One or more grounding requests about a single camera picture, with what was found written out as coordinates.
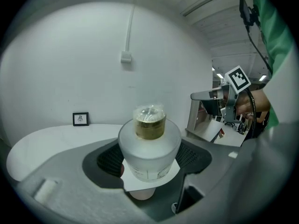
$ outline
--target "green sleeve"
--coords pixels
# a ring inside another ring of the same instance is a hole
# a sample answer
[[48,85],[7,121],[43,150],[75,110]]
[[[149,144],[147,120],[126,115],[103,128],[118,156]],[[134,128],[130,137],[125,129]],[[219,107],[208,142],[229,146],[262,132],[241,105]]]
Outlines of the green sleeve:
[[[261,30],[269,55],[269,66],[275,75],[291,50],[294,38],[287,24],[278,14],[278,10],[269,0],[253,0],[253,3],[258,7]],[[271,107],[267,129],[276,125],[278,119]]]

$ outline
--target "human hand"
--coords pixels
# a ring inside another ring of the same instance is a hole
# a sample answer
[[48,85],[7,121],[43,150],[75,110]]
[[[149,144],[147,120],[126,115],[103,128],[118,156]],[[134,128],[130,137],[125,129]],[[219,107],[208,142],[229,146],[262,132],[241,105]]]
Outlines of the human hand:
[[[263,112],[263,111],[270,110],[270,106],[271,106],[270,102],[266,97],[265,93],[263,92],[263,90],[252,91],[251,94],[256,104],[256,112]],[[223,91],[223,97],[224,97],[223,103],[225,105],[228,99],[228,90]],[[239,94],[235,107],[237,108],[237,114],[236,114],[237,116],[253,111],[249,96],[245,92]]]

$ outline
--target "ceiling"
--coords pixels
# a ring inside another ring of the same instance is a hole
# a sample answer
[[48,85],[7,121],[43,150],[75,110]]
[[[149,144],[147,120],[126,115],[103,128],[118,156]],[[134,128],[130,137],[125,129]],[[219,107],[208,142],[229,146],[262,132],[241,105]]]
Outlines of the ceiling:
[[[58,0],[30,0],[22,9],[16,24],[21,24],[38,9]],[[211,46],[212,63],[215,71],[213,80],[219,80],[232,68],[240,65],[254,83],[265,74],[266,65],[250,43],[245,26],[240,18],[239,0],[157,0],[178,14],[203,33]],[[257,27],[251,30],[251,37],[263,56],[267,56]]]

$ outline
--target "black grate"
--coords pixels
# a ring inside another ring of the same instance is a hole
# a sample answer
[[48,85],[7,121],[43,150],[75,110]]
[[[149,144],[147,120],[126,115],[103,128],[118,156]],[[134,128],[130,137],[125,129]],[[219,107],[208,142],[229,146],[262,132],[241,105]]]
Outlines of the black grate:
[[179,147],[178,154],[176,156],[177,163],[180,168],[183,168],[190,163],[198,160],[199,154],[192,151],[190,148],[188,148],[184,143],[181,143],[181,146]]
[[113,176],[120,177],[123,159],[120,146],[117,144],[101,153],[97,158],[97,164],[103,171]]

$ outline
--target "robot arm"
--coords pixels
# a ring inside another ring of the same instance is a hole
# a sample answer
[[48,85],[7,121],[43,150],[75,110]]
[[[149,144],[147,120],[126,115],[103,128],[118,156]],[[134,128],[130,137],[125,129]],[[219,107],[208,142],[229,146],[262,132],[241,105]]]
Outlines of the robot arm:
[[236,119],[235,104],[240,92],[247,89],[251,82],[240,66],[227,72],[224,80],[218,88],[191,94],[191,99],[200,100],[208,114],[222,116],[228,123],[241,123]]
[[236,94],[228,82],[210,91],[202,91],[191,94],[192,100],[200,100],[208,114],[222,116],[228,123],[241,123],[236,119],[236,101],[239,94]]

